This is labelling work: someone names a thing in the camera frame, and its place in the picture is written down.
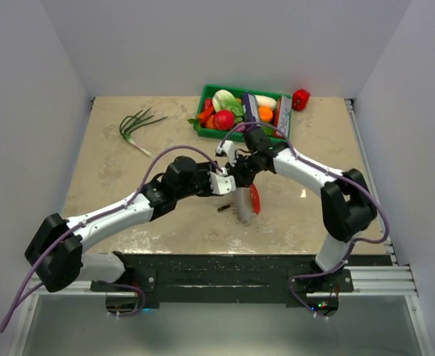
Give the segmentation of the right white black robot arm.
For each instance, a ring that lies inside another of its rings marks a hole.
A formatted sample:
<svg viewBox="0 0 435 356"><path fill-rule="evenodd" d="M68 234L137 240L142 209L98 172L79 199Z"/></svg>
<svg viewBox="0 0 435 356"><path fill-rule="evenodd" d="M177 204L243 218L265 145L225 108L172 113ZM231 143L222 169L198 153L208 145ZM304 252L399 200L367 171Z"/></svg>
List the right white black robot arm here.
<svg viewBox="0 0 435 356"><path fill-rule="evenodd" d="M243 134L249 152L242 156L235 145L224 138L216 148L227 158L226 169L239 188L249 187L262 171L289 178L315 193L321 200L324 244L315 256L316 269L294 279L310 279L319 291L328 291L337 282L336 272L346 264L360 231L377 217L376 201L367 190L362 173L356 169L341 171L322 166L299 153L288 141L272 142L259 126Z"/></svg>

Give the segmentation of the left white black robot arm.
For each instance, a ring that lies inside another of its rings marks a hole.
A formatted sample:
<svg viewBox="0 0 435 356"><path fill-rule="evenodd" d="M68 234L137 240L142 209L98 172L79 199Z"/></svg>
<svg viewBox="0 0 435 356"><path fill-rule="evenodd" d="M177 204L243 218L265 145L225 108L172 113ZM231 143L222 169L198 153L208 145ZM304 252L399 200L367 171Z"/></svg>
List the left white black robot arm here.
<svg viewBox="0 0 435 356"><path fill-rule="evenodd" d="M123 200L78 217L47 216L24 255L49 292L61 291L77 280L103 281L125 291L134 282L132 270L116 253L91 254L89 249L173 211L179 200L210 197L211 177L218 171L215 161L197 163L179 156L165 172Z"/></svg>

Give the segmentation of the black key fob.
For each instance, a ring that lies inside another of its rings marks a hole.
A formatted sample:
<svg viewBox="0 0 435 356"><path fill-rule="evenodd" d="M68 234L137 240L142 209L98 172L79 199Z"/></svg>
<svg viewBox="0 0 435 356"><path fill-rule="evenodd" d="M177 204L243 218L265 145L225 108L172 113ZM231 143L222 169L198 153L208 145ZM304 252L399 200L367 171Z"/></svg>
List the black key fob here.
<svg viewBox="0 0 435 356"><path fill-rule="evenodd" d="M217 211L218 211L218 212L222 212L222 211L225 211L226 209L228 209L228 208L230 208L230 207L231 207L230 204L222 205L221 207L219 207L219 208L217 209Z"/></svg>

